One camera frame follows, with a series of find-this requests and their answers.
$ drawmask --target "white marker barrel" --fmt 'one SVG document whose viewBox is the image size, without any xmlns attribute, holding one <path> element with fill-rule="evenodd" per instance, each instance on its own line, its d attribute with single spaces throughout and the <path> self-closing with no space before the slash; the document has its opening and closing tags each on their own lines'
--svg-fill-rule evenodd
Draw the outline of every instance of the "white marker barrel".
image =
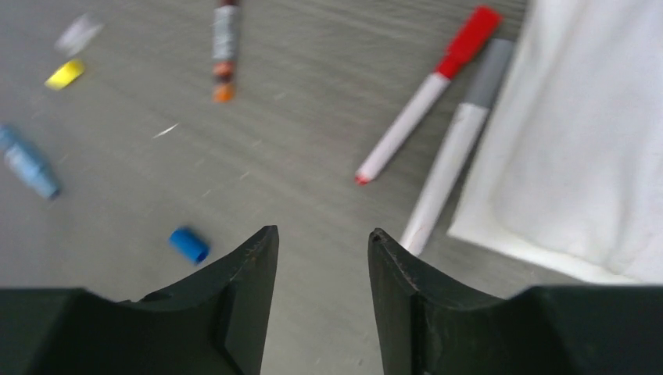
<svg viewBox="0 0 663 375">
<path fill-rule="evenodd" d="M 495 39 L 491 42 L 465 101 L 453 115 L 417 205 L 400 239 L 400 244 L 413 255 L 421 254 L 435 229 L 449 193 L 495 101 L 512 51 L 511 41 Z"/>
<path fill-rule="evenodd" d="M 444 92 L 449 82 L 449 79 L 440 73 L 428 75 L 392 126 L 382 136 L 378 145 L 373 148 L 364 164 L 357 170 L 357 183 L 366 184 L 380 174 L 382 168 L 396 154 L 435 100 Z"/>
</svg>

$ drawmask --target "red marker cap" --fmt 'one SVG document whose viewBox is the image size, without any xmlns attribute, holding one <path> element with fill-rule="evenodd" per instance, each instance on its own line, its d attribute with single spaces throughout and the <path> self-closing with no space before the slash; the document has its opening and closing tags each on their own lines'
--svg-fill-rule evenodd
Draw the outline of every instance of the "red marker cap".
<svg viewBox="0 0 663 375">
<path fill-rule="evenodd" d="M 475 57 L 501 20 L 502 16 L 491 8 L 484 5 L 477 7 L 446 49 L 446 56 L 435 71 L 452 79 L 463 65 Z"/>
</svg>

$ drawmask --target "white scratch mark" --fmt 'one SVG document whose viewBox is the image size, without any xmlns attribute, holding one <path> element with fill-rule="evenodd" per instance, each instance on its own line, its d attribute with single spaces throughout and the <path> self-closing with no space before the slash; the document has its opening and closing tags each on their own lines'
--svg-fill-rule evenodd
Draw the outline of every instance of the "white scratch mark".
<svg viewBox="0 0 663 375">
<path fill-rule="evenodd" d="M 180 123 L 176 123 L 176 124 L 174 124 L 172 127 L 169 127 L 168 129 L 166 129 L 166 130 L 162 131 L 161 133 L 159 133 L 159 134 L 155 135 L 154 137 L 152 137 L 152 139 L 159 138 L 159 137 L 161 137 L 161 136 L 164 135 L 164 134 L 168 134 L 171 130 L 173 130 L 174 128 L 176 128 L 177 125 L 179 125 L 179 124 L 180 124 Z"/>
</svg>

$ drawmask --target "white towel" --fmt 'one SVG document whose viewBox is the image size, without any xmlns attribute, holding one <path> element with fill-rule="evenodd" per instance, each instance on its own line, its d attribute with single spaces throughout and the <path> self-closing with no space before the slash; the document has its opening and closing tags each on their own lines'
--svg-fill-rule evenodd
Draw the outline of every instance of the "white towel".
<svg viewBox="0 0 663 375">
<path fill-rule="evenodd" d="M 663 282 L 663 2 L 531 4 L 450 235 L 593 282 Z"/>
</svg>

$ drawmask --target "tube with orange tip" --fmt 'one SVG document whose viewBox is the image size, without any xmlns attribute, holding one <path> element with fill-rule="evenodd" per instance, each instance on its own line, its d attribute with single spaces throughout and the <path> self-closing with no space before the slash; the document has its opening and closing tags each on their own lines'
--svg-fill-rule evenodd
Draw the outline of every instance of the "tube with orange tip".
<svg viewBox="0 0 663 375">
<path fill-rule="evenodd" d="M 419 124 L 453 77 L 468 63 L 500 24 L 502 16 L 487 6 L 475 9 L 470 19 L 446 49 L 435 71 L 428 75 L 403 111 L 394 120 L 371 154 L 355 173 L 355 182 L 375 179 Z"/>
<path fill-rule="evenodd" d="M 213 100 L 227 102 L 235 96 L 235 55 L 237 52 L 237 0 L 220 0 L 214 10 L 214 88 Z"/>
</svg>

